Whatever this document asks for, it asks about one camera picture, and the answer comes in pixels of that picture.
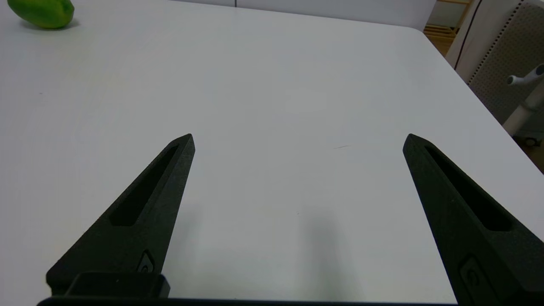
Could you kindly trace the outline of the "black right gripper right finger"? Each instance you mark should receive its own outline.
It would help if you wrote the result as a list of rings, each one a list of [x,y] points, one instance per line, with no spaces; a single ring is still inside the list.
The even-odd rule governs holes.
[[[402,151],[458,304],[542,306],[542,240],[430,141]]]

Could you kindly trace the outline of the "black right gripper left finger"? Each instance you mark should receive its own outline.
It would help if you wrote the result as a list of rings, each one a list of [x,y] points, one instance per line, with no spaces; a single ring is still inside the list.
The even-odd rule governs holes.
[[[196,148],[171,141],[47,271],[52,295],[86,272],[160,274]]]

